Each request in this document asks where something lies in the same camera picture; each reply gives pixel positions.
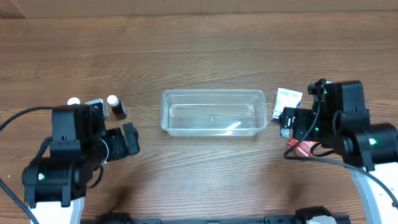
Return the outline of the clear plastic container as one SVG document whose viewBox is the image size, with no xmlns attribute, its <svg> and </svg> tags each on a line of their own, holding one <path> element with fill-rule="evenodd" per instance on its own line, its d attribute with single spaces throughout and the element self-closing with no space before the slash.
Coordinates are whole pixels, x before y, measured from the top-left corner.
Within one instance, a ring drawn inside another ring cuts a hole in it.
<svg viewBox="0 0 398 224">
<path fill-rule="evenodd" d="M 261 90 L 165 90 L 160 127 L 174 137 L 255 136 L 267 128 Z"/>
</svg>

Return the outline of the orange tube white cap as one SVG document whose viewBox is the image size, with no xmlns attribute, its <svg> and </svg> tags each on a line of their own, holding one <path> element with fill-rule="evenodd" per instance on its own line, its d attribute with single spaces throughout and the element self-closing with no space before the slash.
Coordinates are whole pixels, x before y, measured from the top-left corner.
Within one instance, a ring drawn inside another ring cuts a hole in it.
<svg viewBox="0 0 398 224">
<path fill-rule="evenodd" d="M 80 103 L 81 103 L 81 101 L 77 97 L 71 97 L 67 101 L 67 105 L 79 105 Z"/>
</svg>

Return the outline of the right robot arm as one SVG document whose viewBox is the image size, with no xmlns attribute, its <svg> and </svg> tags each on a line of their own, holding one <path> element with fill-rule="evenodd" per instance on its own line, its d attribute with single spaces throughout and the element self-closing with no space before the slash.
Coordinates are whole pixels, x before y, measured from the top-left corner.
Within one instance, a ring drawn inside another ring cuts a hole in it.
<svg viewBox="0 0 398 224">
<path fill-rule="evenodd" d="M 284 108 L 279 125 L 282 137 L 327 149 L 306 161 L 350 170 L 368 223 L 397 223 L 397 129 L 392 124 L 371 124 L 368 110 L 359 106 L 316 105 L 310 110 Z"/>
</svg>

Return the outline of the red Panadol box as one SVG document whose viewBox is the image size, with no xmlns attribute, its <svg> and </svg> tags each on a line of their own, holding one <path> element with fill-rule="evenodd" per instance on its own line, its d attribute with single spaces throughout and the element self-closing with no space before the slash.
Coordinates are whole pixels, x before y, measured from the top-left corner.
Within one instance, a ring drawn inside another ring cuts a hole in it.
<svg viewBox="0 0 398 224">
<path fill-rule="evenodd" d="M 294 146 L 298 141 L 296 139 L 291 139 L 287 144 L 287 149 Z M 317 142 L 314 141 L 302 141 L 294 150 L 293 152 L 296 153 L 299 157 L 308 157 L 311 153 L 311 148 L 316 145 Z"/>
</svg>

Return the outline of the white blue medicine box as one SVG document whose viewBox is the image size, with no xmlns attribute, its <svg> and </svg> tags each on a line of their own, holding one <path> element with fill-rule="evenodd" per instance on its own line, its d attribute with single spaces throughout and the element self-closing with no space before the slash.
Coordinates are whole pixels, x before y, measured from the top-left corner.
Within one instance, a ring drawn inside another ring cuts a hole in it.
<svg viewBox="0 0 398 224">
<path fill-rule="evenodd" d="M 302 92 L 278 88 L 274 98 L 274 107 L 271 113 L 271 121 L 277 121 L 285 107 L 300 108 Z"/>
</svg>

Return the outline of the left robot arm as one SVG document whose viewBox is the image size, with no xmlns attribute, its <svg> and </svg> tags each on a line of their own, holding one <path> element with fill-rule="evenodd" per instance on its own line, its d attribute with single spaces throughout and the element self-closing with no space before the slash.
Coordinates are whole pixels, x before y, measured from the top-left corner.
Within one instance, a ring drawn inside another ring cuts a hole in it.
<svg viewBox="0 0 398 224">
<path fill-rule="evenodd" d="M 22 173 L 24 200 L 37 223 L 80 223 L 86 191 L 104 176 L 104 165 L 138 154 L 137 129 L 55 124 L 50 155 L 40 150 Z"/>
</svg>

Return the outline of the black bottle white cap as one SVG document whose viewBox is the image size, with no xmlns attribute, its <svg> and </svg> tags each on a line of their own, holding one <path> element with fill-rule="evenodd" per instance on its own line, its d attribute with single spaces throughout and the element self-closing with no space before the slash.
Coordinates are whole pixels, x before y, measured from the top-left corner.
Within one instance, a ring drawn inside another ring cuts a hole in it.
<svg viewBox="0 0 398 224">
<path fill-rule="evenodd" d="M 124 120 L 127 118 L 127 109 L 116 95 L 109 95 L 106 100 L 118 119 Z"/>
</svg>

